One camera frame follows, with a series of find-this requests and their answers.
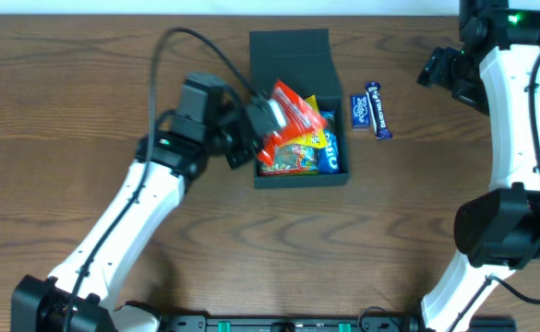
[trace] wood grain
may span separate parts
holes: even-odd
[[[452,258],[454,212],[486,191],[491,172],[489,119],[415,84],[434,47],[460,45],[456,18],[0,16],[0,331],[18,281],[46,276],[117,192],[147,129],[150,50],[172,26],[209,36],[246,74],[250,30],[330,28],[346,116],[347,96],[377,80],[395,138],[377,142],[346,121],[353,176],[340,188],[256,191],[250,167],[212,160],[121,302],[216,315],[413,308]],[[206,47],[177,37],[160,108],[177,104],[191,70],[244,93]],[[228,184],[239,189],[219,193]],[[540,262],[510,281],[540,296]],[[540,307],[504,290],[480,313],[540,331]]]

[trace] candy bar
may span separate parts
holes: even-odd
[[[352,128],[368,128],[370,117],[368,115],[368,97],[366,94],[352,95]]]
[[[392,139],[392,133],[387,127],[384,120],[384,112],[382,111],[382,100],[380,99],[380,84],[378,82],[366,83],[366,95],[368,97],[368,106],[370,108],[370,116],[374,126],[374,135],[377,139]]]

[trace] red candy wrapper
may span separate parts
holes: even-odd
[[[266,137],[264,147],[258,154],[258,159],[269,166],[273,164],[279,147],[299,136],[323,129],[327,125],[327,120],[279,79],[273,87],[271,98],[282,107],[288,124],[280,133],[273,133]]]

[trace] green connector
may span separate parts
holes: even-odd
[[[218,324],[218,332],[231,332],[231,323],[229,322],[220,322]]]
[[[352,332],[352,326],[348,323],[340,323],[340,332]]]

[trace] dark green box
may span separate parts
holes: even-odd
[[[279,78],[302,98],[317,96],[320,110],[335,111],[340,173],[273,176],[258,175],[257,189],[344,185],[350,179],[350,165],[342,112],[342,85],[331,59],[329,30],[252,31],[249,34],[251,82],[257,90],[271,93]]]

